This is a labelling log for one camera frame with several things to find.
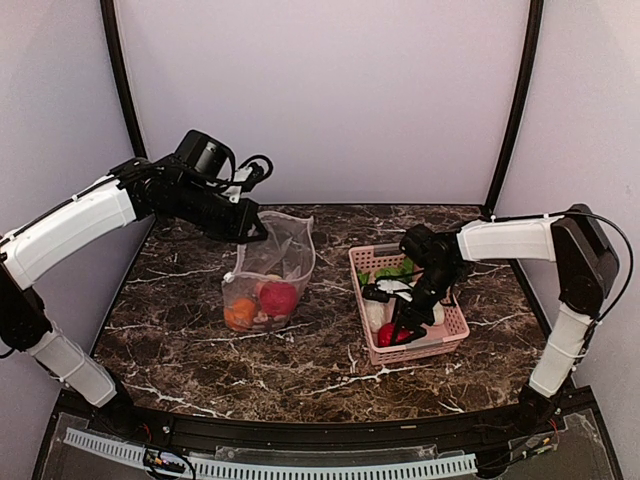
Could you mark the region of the dark red onion toy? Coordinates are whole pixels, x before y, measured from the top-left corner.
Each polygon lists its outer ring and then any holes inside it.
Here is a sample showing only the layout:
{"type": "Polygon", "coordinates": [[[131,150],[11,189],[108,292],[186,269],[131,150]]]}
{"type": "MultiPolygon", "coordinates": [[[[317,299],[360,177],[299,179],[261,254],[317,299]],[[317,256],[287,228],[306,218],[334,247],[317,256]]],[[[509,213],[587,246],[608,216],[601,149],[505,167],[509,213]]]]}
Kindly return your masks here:
{"type": "Polygon", "coordinates": [[[271,316],[260,310],[253,319],[251,330],[254,332],[272,332],[280,330],[289,324],[289,315],[271,316]]]}

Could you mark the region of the clear zip top bag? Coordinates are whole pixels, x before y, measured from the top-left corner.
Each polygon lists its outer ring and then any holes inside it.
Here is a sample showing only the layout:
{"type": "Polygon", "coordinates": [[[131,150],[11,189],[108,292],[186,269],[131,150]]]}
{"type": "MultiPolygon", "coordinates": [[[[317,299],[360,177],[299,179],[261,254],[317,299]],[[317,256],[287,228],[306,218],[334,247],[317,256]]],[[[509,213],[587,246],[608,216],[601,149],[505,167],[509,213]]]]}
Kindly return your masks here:
{"type": "Polygon", "coordinates": [[[223,277],[224,322],[237,332],[271,332],[288,325],[316,263],[314,218],[265,211],[237,247],[236,264],[223,277]]]}

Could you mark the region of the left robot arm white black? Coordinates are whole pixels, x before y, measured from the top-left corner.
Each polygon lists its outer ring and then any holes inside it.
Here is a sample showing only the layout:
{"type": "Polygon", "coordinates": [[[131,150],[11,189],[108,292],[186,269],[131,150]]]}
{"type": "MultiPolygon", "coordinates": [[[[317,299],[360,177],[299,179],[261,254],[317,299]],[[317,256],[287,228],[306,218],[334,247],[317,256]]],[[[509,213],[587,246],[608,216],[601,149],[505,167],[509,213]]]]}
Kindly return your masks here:
{"type": "Polygon", "coordinates": [[[31,357],[72,388],[120,436],[141,427],[140,412],[114,375],[86,348],[89,339],[64,332],[65,301],[83,313],[105,306],[125,269],[121,254],[98,249],[124,229],[152,218],[179,219],[206,236],[233,244],[261,241],[267,233],[259,206],[247,194],[273,173],[272,161],[255,154],[238,162],[211,136],[190,130],[177,149],[159,160],[135,157],[1,237],[1,344],[8,354],[31,357]]]}

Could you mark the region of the orange tangerine toy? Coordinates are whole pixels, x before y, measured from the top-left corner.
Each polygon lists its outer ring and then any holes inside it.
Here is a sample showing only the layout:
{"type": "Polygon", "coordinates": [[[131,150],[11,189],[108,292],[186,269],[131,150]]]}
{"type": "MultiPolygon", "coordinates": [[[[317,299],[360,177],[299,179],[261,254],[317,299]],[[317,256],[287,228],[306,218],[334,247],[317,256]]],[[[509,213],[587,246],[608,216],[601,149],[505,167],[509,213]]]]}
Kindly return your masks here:
{"type": "Polygon", "coordinates": [[[248,331],[253,327],[257,305],[251,298],[238,298],[224,308],[224,320],[232,330],[248,331]]]}

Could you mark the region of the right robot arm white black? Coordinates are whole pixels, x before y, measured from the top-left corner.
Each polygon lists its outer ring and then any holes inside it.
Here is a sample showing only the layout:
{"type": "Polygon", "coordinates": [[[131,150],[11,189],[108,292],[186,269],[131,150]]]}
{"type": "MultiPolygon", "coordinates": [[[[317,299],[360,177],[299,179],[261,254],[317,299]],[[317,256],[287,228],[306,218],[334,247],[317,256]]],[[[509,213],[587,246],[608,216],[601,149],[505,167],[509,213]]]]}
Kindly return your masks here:
{"type": "Polygon", "coordinates": [[[586,355],[597,326],[620,301],[630,281],[620,270],[633,270],[634,253],[621,262],[611,234],[626,247],[625,232],[585,203],[556,212],[507,217],[479,217],[447,230],[417,224],[405,231],[400,251],[421,272],[408,304],[427,312],[444,298],[474,264],[505,260],[527,267],[547,263],[555,278],[556,317],[540,360],[529,376],[528,396],[510,413],[521,434],[534,432],[549,416],[546,399],[555,396],[586,355]]]}

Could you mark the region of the pink plastic basket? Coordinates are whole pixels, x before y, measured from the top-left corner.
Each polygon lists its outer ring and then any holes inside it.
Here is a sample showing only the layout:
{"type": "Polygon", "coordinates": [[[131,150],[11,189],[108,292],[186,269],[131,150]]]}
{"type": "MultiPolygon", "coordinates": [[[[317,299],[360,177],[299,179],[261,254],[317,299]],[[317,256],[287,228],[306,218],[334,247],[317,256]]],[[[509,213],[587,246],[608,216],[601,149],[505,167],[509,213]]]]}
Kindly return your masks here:
{"type": "MultiPolygon", "coordinates": [[[[372,365],[388,365],[453,352],[468,337],[469,327],[457,299],[451,293],[450,299],[455,302],[455,306],[447,309],[442,325],[427,326],[427,335],[414,342],[385,348],[379,347],[377,334],[373,334],[367,324],[365,299],[361,295],[361,285],[358,282],[356,270],[373,272],[381,267],[397,266],[405,256],[396,244],[382,244],[353,247],[348,251],[348,258],[361,325],[372,365]]],[[[395,300],[390,300],[388,304],[392,310],[391,321],[395,300]]]]}

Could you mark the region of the red apple toy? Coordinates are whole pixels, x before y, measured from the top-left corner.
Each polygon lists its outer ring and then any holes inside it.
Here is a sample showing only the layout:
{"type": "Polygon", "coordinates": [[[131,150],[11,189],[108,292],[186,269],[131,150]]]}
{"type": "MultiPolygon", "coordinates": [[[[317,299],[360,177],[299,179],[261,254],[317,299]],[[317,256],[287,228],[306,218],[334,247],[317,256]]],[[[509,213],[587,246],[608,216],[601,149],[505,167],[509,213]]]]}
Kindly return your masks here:
{"type": "Polygon", "coordinates": [[[385,348],[395,345],[401,345],[407,342],[411,337],[412,332],[402,327],[394,336],[395,325],[393,323],[384,324],[377,333],[378,346],[385,348]]]}
{"type": "Polygon", "coordinates": [[[260,290],[259,301],[267,315],[287,316],[295,309],[298,294],[296,288],[288,283],[267,282],[260,290]]]}

